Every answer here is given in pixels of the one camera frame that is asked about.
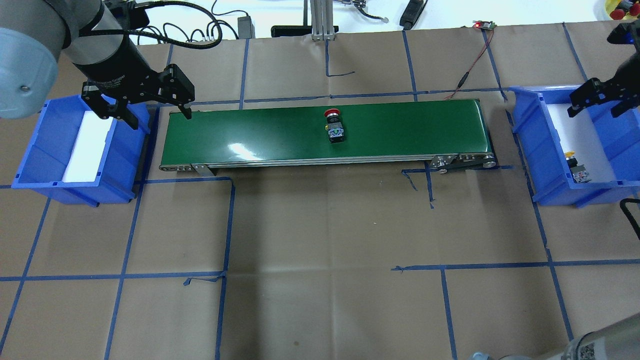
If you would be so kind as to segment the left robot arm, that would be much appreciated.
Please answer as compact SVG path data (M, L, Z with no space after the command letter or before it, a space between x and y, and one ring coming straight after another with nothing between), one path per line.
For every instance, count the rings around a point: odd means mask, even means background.
M36 114L55 84L65 54L86 76L81 98L102 119L138 129L130 104L171 104L185 118L195 87L176 65L154 71L102 0L1 2L1 117Z

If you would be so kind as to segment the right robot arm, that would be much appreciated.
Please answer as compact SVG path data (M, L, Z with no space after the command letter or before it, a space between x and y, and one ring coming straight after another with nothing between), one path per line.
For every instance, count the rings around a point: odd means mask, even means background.
M498 27L487 55L496 82L508 85L581 84L608 79L633 54L606 41L614 22ZM492 131L502 168L470 170L489 190L498 230L469 231L497 255L469 255L471 268L448 269L452 357L478 351L496 358L537 356L574 337L639 312L639 240L617 203L541 206L522 142L511 132L515 96L494 105Z

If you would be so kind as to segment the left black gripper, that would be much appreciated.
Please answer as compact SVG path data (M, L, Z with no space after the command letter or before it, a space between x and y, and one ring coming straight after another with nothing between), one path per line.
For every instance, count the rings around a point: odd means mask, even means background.
M147 101L170 104L191 120L195 85L177 64L171 63L160 72L135 71L109 82L88 79L82 85L81 99L95 113L118 113L118 120L136 131L139 120L128 105Z

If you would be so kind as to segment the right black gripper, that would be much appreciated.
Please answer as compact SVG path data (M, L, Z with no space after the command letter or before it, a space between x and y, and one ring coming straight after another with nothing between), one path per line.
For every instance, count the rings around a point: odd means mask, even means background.
M639 84L616 79L603 82L592 78L572 91L569 99L570 107L567 109L569 118L576 117L584 109L611 101L617 102L610 109L612 118L617 118L624 112L639 107Z

